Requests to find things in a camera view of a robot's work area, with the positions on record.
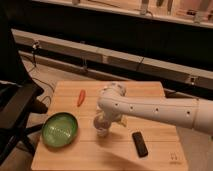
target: black chair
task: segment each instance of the black chair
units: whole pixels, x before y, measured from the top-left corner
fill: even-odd
[[[30,112],[46,113],[47,107],[36,100],[43,91],[28,75],[0,7],[0,165],[19,141],[35,153],[27,135],[40,130],[42,124],[26,125]]]

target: chair armrest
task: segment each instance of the chair armrest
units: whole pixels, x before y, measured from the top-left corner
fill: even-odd
[[[0,128],[11,129],[29,115],[29,109],[37,97],[38,90],[39,87],[33,83],[19,88],[0,112]]]

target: black remote control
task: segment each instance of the black remote control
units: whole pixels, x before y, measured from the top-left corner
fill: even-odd
[[[132,134],[132,138],[134,140],[137,152],[138,152],[138,156],[139,157],[145,157],[148,155],[148,150],[146,148],[146,144],[144,142],[143,136],[141,134],[141,132],[134,132]]]

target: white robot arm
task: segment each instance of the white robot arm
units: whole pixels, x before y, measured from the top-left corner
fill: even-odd
[[[201,99],[128,98],[119,82],[112,82],[98,100],[104,114],[94,120],[98,130],[107,130],[122,115],[163,122],[213,135],[213,101]]]

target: wooden cutting board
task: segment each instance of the wooden cutting board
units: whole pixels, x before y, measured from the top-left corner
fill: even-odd
[[[65,81],[57,84],[48,115],[70,112],[76,116],[79,132],[75,141],[60,149],[48,149],[40,139],[32,170],[57,171],[186,171],[188,166],[174,126],[127,117],[127,127],[113,124],[105,138],[93,127],[100,90],[109,82]],[[124,82],[127,97],[164,97],[159,82]],[[80,90],[84,103],[77,107]],[[139,158],[131,134],[141,131],[149,155]]]

